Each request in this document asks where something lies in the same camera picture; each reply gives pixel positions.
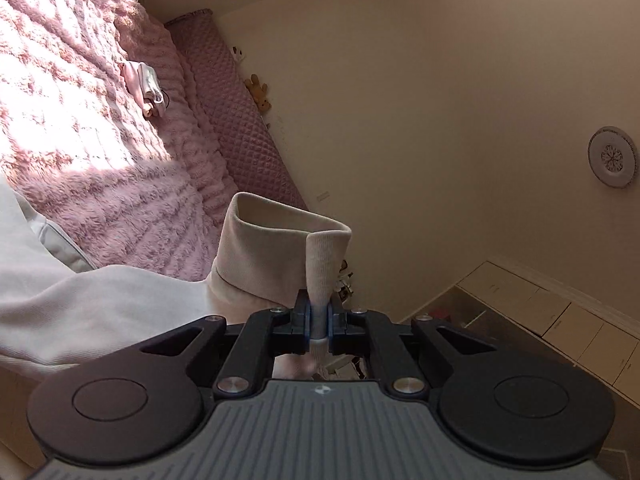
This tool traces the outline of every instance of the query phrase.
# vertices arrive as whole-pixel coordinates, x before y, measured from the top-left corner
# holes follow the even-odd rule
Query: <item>pink quilted headboard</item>
[[[196,92],[238,189],[306,209],[280,153],[244,86],[212,12],[197,10],[165,24],[191,65]]]

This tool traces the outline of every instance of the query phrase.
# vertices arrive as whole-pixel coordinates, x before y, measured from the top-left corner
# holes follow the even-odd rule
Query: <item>brown plush toy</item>
[[[246,86],[248,91],[251,92],[251,96],[254,98],[254,102],[261,114],[271,110],[271,103],[267,101],[266,83],[260,86],[258,76],[251,74],[251,79],[246,79],[244,81],[244,86]]]

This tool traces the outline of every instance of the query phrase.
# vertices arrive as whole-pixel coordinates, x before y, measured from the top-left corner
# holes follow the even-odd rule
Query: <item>metal bolt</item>
[[[401,394],[417,394],[424,389],[424,383],[416,377],[403,377],[394,381],[394,390]]]
[[[225,377],[218,381],[218,389],[226,394],[240,394],[249,387],[249,381],[242,377]]]

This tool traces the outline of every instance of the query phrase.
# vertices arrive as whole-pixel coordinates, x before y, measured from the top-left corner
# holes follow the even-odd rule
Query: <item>folded clothes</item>
[[[158,83],[156,71],[146,63],[124,61],[121,72],[127,90],[142,110],[142,114],[146,118],[151,115],[163,117],[168,102]]]

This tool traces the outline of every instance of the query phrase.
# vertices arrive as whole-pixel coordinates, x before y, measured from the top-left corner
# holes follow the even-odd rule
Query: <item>quilted bedspread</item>
[[[209,9],[166,24],[190,64],[202,107],[241,191],[306,209]]]
[[[120,76],[153,66],[147,121]],[[100,266],[210,271],[236,186],[169,33],[132,0],[0,0],[0,170]]]

